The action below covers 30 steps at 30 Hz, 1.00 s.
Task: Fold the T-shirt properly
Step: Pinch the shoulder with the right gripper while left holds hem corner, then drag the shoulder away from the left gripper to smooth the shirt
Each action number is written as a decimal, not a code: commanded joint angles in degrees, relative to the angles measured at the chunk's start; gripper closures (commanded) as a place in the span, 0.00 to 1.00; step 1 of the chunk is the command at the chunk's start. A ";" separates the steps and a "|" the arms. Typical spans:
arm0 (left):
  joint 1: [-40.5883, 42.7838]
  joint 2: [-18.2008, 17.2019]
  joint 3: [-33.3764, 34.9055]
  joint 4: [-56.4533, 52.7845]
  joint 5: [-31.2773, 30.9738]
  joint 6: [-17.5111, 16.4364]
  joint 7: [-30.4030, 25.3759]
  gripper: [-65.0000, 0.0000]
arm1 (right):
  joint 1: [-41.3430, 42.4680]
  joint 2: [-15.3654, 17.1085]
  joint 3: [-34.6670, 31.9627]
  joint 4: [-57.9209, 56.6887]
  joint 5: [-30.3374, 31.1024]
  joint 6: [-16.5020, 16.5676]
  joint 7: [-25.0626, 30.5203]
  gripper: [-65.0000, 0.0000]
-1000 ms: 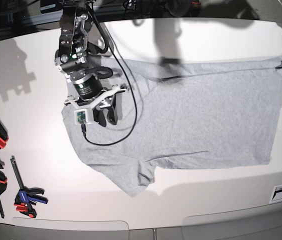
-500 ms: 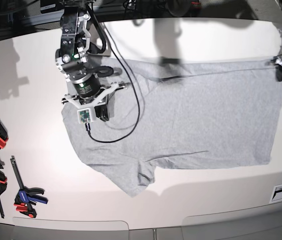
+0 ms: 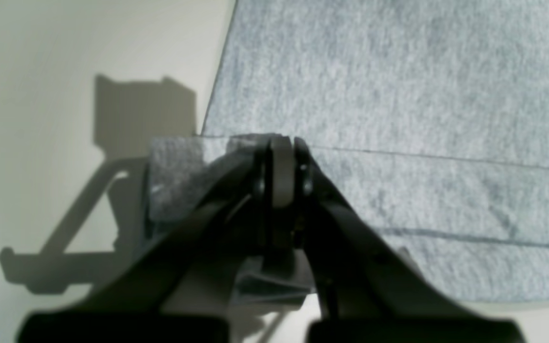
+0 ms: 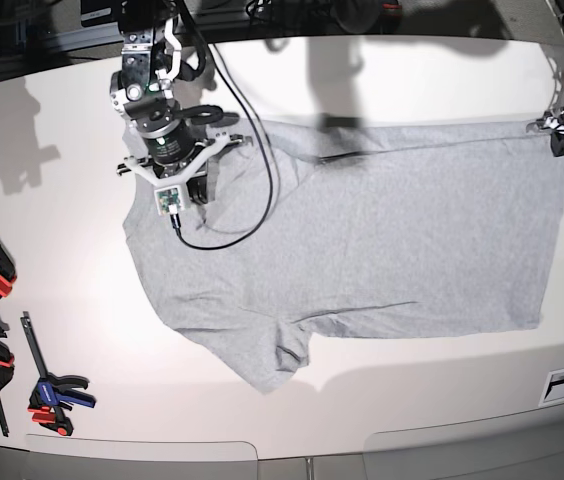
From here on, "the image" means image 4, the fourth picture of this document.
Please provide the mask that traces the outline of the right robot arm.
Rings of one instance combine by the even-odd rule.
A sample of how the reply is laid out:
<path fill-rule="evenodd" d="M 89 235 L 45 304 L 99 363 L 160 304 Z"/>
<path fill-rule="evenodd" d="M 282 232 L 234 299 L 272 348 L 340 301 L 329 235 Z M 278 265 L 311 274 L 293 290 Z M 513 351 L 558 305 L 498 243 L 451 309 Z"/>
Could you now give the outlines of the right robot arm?
<path fill-rule="evenodd" d="M 129 154 L 116 173 L 149 182 L 161 215 L 205 205 L 214 197 L 211 158 L 245 140 L 231 134 L 218 142 L 204 132 L 236 124 L 237 114 L 215 105 L 184 106 L 175 97 L 177 84 L 205 73 L 206 42 L 182 1 L 124 1 L 117 23 L 121 67 L 111 76 L 109 96 L 125 122 Z"/>

